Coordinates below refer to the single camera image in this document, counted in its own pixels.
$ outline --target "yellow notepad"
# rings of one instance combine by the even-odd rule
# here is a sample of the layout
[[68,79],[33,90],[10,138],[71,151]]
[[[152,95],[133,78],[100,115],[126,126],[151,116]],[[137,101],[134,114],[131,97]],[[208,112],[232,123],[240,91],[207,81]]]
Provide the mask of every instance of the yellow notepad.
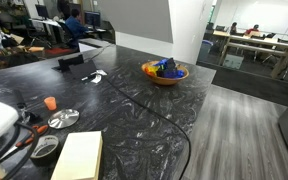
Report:
[[52,180],[97,180],[102,144],[101,131],[70,133]]

